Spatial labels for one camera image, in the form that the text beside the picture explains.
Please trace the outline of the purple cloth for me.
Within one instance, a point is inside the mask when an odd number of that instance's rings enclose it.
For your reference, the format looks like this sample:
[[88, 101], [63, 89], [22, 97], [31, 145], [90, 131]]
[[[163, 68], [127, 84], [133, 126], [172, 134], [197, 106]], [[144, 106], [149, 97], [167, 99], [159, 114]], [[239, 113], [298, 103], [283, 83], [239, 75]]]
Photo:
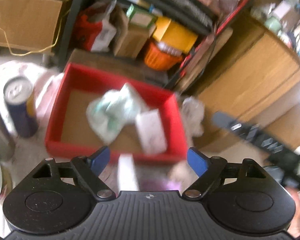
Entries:
[[185, 189], [184, 168], [173, 166], [138, 166], [136, 175], [141, 191], [170, 191], [182, 192]]

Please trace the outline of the white green towel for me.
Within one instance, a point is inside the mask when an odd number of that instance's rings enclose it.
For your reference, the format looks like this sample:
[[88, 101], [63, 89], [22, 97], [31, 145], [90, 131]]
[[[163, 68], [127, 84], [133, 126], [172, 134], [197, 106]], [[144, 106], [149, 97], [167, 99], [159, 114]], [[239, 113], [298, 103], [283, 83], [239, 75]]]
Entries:
[[85, 113], [93, 132], [110, 145], [125, 125], [133, 124], [138, 114], [149, 110], [136, 89], [125, 83], [120, 90], [111, 89], [90, 102]]

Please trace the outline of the white foam sheet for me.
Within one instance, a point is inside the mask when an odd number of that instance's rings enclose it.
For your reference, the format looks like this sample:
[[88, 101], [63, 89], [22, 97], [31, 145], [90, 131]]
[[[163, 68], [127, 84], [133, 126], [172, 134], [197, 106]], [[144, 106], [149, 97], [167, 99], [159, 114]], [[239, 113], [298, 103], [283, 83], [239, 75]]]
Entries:
[[166, 152], [167, 140], [158, 109], [138, 114], [135, 125], [144, 154], [156, 155]]

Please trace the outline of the wooden cabinet right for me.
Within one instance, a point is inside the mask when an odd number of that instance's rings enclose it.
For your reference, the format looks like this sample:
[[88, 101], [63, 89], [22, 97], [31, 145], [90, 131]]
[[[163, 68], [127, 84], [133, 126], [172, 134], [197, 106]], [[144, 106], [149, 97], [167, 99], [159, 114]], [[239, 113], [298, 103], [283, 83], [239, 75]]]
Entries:
[[245, 13], [233, 34], [193, 85], [205, 105], [204, 133], [195, 147], [221, 152], [238, 139], [212, 122], [221, 111], [245, 122], [268, 126], [300, 100], [300, 59], [279, 38]]

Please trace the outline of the red cardboard box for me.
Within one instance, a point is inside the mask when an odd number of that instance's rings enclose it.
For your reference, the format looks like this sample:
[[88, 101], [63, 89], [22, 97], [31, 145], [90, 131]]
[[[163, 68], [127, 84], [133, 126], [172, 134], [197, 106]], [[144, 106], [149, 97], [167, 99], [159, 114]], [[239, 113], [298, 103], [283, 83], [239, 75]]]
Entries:
[[[160, 119], [144, 132], [153, 142], [166, 141], [162, 153], [155, 153], [154, 146], [143, 151], [135, 124], [140, 114]], [[123, 153], [144, 164], [184, 160], [188, 145], [177, 98], [159, 87], [70, 63], [50, 115], [46, 150], [52, 157], [73, 158], [91, 155], [104, 145], [110, 148], [112, 162]]]

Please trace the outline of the white plastic bag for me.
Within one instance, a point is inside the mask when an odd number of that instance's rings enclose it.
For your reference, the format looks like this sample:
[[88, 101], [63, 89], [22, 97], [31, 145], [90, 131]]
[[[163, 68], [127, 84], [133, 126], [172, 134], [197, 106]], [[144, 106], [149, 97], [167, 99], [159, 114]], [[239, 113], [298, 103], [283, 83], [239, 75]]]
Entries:
[[191, 96], [183, 100], [180, 112], [183, 117], [183, 124], [187, 135], [191, 137], [201, 137], [204, 133], [202, 126], [205, 115], [204, 104]]

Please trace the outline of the blue drink can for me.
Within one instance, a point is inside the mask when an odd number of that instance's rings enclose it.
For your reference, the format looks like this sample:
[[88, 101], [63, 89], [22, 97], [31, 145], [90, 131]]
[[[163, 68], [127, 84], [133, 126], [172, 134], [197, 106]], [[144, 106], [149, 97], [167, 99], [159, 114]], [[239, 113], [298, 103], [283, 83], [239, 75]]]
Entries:
[[38, 130], [34, 88], [25, 76], [9, 79], [3, 89], [5, 105], [16, 132], [23, 138], [34, 136]]

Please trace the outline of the orange plastic basket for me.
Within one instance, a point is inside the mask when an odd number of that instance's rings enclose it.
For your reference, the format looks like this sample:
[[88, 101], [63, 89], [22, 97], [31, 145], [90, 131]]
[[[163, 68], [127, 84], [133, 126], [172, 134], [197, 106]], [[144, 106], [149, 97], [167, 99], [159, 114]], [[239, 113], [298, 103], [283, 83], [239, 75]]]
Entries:
[[183, 56], [173, 56], [161, 51], [154, 42], [149, 42], [145, 50], [144, 63], [156, 71], [167, 71], [183, 61]]

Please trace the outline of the brown cardboard box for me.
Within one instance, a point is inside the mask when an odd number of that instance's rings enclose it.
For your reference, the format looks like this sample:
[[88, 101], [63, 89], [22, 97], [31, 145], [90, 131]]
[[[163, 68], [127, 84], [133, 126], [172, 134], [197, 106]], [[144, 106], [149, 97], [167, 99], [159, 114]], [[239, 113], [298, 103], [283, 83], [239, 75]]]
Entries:
[[126, 11], [120, 7], [115, 11], [113, 23], [117, 32], [112, 42], [112, 50], [117, 57], [136, 58], [155, 30], [155, 23], [149, 28], [131, 24]]

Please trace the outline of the red white bag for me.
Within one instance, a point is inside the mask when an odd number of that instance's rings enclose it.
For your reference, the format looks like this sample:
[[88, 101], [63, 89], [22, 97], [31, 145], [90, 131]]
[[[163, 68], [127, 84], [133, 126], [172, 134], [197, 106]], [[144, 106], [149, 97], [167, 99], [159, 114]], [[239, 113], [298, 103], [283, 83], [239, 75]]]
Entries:
[[81, 11], [72, 33], [78, 48], [90, 52], [108, 52], [117, 29], [111, 24], [111, 13], [116, 0], [96, 2]]

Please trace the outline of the yellow box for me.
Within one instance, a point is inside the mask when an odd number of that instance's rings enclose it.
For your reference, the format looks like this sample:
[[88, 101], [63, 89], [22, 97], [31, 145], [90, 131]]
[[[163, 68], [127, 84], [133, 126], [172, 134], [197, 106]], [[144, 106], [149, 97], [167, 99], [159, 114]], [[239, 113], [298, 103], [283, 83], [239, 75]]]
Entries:
[[189, 53], [198, 35], [168, 17], [159, 17], [152, 37], [184, 54]]

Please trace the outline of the black metal shelf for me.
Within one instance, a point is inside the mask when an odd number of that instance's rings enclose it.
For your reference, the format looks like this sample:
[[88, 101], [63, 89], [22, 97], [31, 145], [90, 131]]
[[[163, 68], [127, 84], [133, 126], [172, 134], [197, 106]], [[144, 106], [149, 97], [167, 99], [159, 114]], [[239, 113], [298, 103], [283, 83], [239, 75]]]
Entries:
[[[238, 5], [235, 9], [229, 13], [224, 13], [223, 16], [218, 16], [211, 6], [201, 0], [140, 0], [138, 5], [143, 9], [148, 9], [150, 12], [161, 12], [173, 20], [178, 20], [200, 35], [209, 35], [213, 32], [213, 28], [217, 27], [215, 35], [219, 35], [249, 1], [238, 0]], [[83, 3], [84, 0], [73, 0], [71, 4], [57, 53], [57, 66], [60, 70], [64, 69], [68, 60], [71, 35]]]

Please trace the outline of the green white box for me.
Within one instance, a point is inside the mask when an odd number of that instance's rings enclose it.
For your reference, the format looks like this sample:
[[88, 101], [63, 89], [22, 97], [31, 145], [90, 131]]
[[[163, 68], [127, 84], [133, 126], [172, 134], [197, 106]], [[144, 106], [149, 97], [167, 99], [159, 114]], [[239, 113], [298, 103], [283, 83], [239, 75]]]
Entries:
[[131, 4], [127, 9], [126, 16], [131, 24], [143, 28], [151, 27], [151, 25], [157, 20], [157, 16], [146, 10], [138, 8], [133, 4]]

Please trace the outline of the wooden desk left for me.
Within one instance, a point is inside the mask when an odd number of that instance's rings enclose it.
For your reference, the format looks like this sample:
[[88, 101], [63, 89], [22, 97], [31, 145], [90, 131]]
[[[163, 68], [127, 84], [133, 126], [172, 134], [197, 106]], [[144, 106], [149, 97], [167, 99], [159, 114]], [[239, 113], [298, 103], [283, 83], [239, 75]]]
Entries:
[[72, 0], [0, 0], [0, 47], [57, 52]]

